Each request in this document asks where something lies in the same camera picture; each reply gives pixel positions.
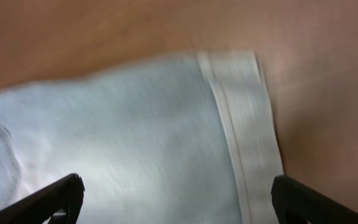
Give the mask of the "light blue denim shorts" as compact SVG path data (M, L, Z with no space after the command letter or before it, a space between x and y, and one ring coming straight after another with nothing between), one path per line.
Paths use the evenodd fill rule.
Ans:
M0 91L0 210L77 173L80 223L276 223L253 53L174 55Z

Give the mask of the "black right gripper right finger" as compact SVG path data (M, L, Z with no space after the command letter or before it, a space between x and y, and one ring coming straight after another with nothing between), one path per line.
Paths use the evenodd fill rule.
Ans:
M271 189L279 224L358 224L358 213L286 175Z

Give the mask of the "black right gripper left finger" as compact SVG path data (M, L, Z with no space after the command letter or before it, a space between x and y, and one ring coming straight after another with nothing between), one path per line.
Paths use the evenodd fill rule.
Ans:
M85 187L72 173L0 211L0 224L76 224Z

